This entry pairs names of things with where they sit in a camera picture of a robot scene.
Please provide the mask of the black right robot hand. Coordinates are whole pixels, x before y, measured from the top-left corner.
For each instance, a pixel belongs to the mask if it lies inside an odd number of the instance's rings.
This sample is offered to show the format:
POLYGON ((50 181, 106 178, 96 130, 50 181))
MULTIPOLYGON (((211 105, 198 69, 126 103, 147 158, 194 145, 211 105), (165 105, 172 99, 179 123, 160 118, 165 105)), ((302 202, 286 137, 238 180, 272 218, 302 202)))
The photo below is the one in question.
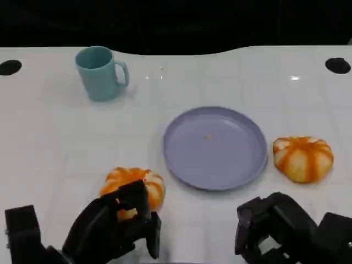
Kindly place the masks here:
POLYGON ((312 263, 318 226, 290 196, 274 192, 237 208, 234 252, 247 263, 312 263))

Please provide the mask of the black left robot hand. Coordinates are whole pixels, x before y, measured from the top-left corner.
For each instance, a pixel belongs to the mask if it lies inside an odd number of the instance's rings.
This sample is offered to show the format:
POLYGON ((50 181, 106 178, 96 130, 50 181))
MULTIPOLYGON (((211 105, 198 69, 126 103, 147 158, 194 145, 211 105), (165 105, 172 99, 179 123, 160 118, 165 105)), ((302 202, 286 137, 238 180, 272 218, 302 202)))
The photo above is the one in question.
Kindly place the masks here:
POLYGON ((146 240, 153 259, 160 254, 161 220, 149 207, 142 180, 94 199, 72 225, 62 251, 74 263, 108 263, 146 240))

